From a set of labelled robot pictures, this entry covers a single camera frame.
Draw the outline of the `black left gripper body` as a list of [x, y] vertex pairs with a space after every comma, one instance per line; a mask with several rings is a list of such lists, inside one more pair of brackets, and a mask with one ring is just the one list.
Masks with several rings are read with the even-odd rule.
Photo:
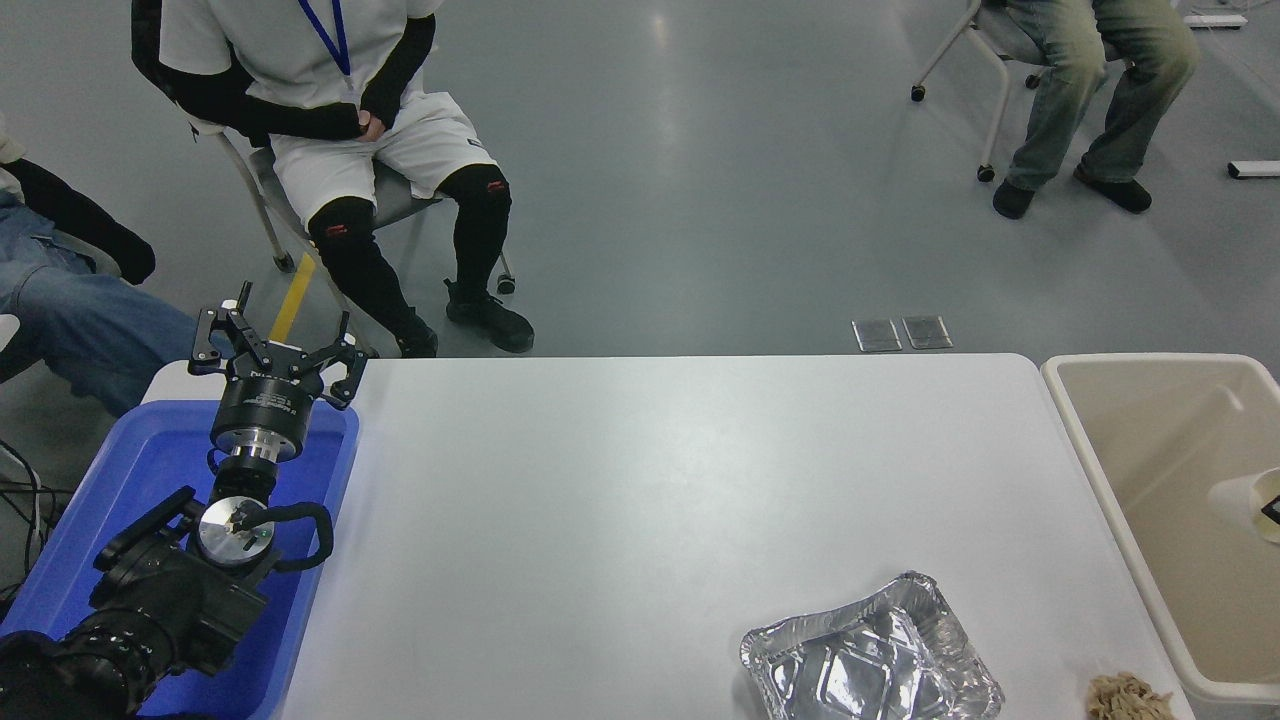
[[270, 368], [248, 352], [236, 356], [214, 419], [210, 439], [230, 443], [239, 430], [269, 430], [291, 443], [308, 432], [315, 400], [323, 393], [320, 370], [287, 345], [268, 345]]

